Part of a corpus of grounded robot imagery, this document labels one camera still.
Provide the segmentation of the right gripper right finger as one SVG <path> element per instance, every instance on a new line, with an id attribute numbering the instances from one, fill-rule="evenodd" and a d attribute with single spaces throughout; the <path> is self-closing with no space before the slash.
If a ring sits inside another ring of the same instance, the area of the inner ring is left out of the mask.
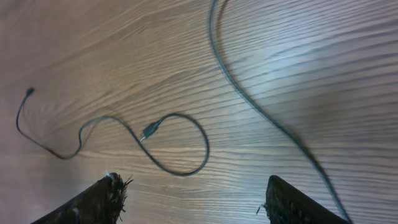
<path id="1" fill-rule="evenodd" d="M 271 224 L 348 224 L 277 175 L 269 177 L 264 208 Z"/>

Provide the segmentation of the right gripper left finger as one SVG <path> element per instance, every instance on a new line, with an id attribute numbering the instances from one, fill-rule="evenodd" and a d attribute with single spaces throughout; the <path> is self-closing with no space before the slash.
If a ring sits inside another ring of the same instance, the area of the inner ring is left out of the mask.
<path id="1" fill-rule="evenodd" d="M 33 224 L 115 224 L 126 199 L 127 182 L 113 172 Z"/>

